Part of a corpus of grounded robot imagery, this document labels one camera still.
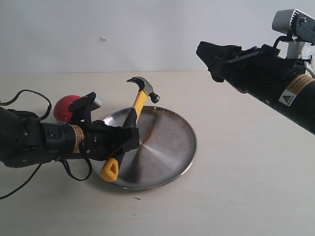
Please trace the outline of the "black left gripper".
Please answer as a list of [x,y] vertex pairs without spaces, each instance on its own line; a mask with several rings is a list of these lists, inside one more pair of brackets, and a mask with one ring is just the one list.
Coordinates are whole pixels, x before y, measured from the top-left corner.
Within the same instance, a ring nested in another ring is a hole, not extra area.
[[103,121],[80,122],[84,133],[80,153],[96,161],[107,160],[117,149],[134,150],[139,147],[139,129],[136,126],[137,112],[131,108],[122,127],[106,125]]

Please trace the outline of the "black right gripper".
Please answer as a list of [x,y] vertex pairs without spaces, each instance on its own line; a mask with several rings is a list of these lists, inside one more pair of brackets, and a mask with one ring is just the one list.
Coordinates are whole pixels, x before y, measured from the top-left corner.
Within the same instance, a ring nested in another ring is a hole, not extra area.
[[306,108],[307,89],[297,92],[304,61],[283,59],[277,50],[264,44],[242,50],[236,45],[201,41],[196,54],[217,83],[225,80],[241,93],[247,93],[271,108]]

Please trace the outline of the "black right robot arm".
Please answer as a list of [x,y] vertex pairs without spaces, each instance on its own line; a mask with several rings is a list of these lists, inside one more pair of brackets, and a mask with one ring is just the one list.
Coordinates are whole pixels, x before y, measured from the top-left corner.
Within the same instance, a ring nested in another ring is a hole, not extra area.
[[269,45],[242,50],[201,41],[196,54],[212,79],[228,82],[307,131],[315,132],[315,80],[302,59],[283,59]]

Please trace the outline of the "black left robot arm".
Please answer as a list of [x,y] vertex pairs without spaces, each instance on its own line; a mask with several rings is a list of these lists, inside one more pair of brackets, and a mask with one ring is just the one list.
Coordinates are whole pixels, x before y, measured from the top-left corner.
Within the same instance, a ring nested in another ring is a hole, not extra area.
[[92,107],[92,102],[82,98],[74,101],[68,108],[72,117],[67,124],[41,122],[32,112],[1,108],[1,162],[22,168],[68,159],[105,161],[139,147],[138,128],[92,121]]

